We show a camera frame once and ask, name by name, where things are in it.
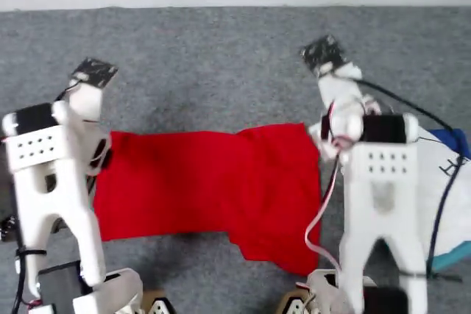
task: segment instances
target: red cloth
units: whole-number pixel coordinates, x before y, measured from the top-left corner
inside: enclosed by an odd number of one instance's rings
[[[248,260],[315,269],[304,231],[319,209],[319,153],[304,124],[111,137],[94,199],[103,240],[225,231]]]

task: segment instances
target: wire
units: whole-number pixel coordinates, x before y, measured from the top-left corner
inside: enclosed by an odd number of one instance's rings
[[[61,93],[59,93],[59,95],[57,95],[55,101],[60,101],[61,99],[63,99],[67,92],[69,92],[70,90],[75,88],[81,82],[82,82],[82,80],[77,80],[74,84],[72,84],[72,85],[68,86],[67,88],[65,88]]]
[[[317,225],[317,223],[321,219],[322,215],[324,214],[325,209],[327,208],[329,204],[330,198],[332,197],[333,187],[335,186],[335,183],[336,183],[338,166],[339,166],[339,156],[337,156],[335,160],[332,174],[330,175],[329,185],[323,197],[322,206],[319,209],[319,212],[317,213],[316,217],[314,217],[314,219],[309,223],[308,227],[306,228],[306,231],[304,233],[304,241],[306,243],[306,246],[308,246],[310,250],[327,258],[330,261],[330,263],[333,265],[333,267],[336,269],[337,274],[340,274],[340,265],[339,265],[339,262],[336,260],[336,258],[333,257],[333,255],[329,253],[326,249],[322,248],[321,246],[317,246],[313,244],[309,240],[309,234],[311,233],[311,231],[314,229],[314,227]]]
[[[447,147],[447,144],[441,142],[440,140],[434,140],[434,139],[424,138],[424,137],[422,137],[422,136],[419,136],[419,138],[418,138],[417,140],[425,140],[425,141],[430,141],[430,142],[434,142],[434,143],[440,143],[440,144],[445,145],[445,146]]]
[[[91,194],[93,188],[95,187],[95,183],[96,183],[96,176],[92,176],[92,177],[90,178],[90,181],[87,181],[88,195]]]
[[[314,299],[316,298],[316,293],[313,292],[307,299],[306,301],[303,303],[302,307],[301,307],[301,313],[304,314],[304,311],[306,309],[306,307],[309,305],[309,303],[311,303]]]
[[[15,195],[15,186],[12,185],[12,209],[13,209],[13,215],[16,218],[16,244],[18,246],[18,250],[24,249],[24,243],[23,243],[23,235],[21,234],[21,224],[20,224],[20,218],[18,217],[18,204],[16,202],[16,195]],[[26,259],[25,259],[25,254],[18,253],[18,259],[20,262],[20,274],[18,276],[18,287],[16,289],[16,296],[15,296],[15,301],[13,302],[13,307],[11,314],[18,314],[18,311],[20,309],[20,304],[23,301],[23,292],[24,292],[24,281],[26,279]]]
[[[442,219],[442,214],[443,210],[445,208],[445,202],[447,201],[448,194],[450,193],[450,189],[453,186],[453,183],[455,182],[456,177],[458,176],[459,170],[461,169],[461,166],[464,161],[464,148],[463,144],[461,142],[461,139],[459,136],[456,134],[456,132],[453,130],[453,128],[445,123],[442,119],[438,118],[436,115],[433,113],[428,112],[427,110],[424,110],[423,108],[417,106],[416,104],[408,101],[407,99],[404,99],[403,97],[398,96],[396,93],[391,92],[390,90],[387,90],[383,88],[380,85],[377,85],[373,82],[366,81],[364,79],[356,79],[352,77],[340,77],[340,76],[335,76],[337,79],[344,79],[348,81],[354,81],[359,85],[367,86],[368,88],[372,88],[373,90],[379,91],[387,96],[389,96],[392,99],[395,99],[396,101],[405,104],[406,106],[409,106],[410,108],[416,110],[419,113],[422,113],[423,115],[429,117],[430,119],[434,120],[436,123],[439,125],[443,126],[454,138],[456,141],[456,147],[457,147],[457,152],[458,152],[458,158],[456,160],[456,168],[454,169],[453,173],[451,174],[450,179],[448,180],[448,183],[443,191],[442,197],[440,199],[440,203],[438,206],[438,209],[436,211],[436,216],[435,216],[435,221],[433,223],[433,229],[432,229],[432,235],[431,235],[431,241],[430,241],[430,246],[428,249],[428,257],[427,257],[427,262],[426,262],[426,275],[427,278],[433,277],[433,271],[432,271],[432,266],[433,266],[433,257],[435,255],[435,247],[436,247],[436,240],[438,237],[438,231],[440,227],[440,220]]]

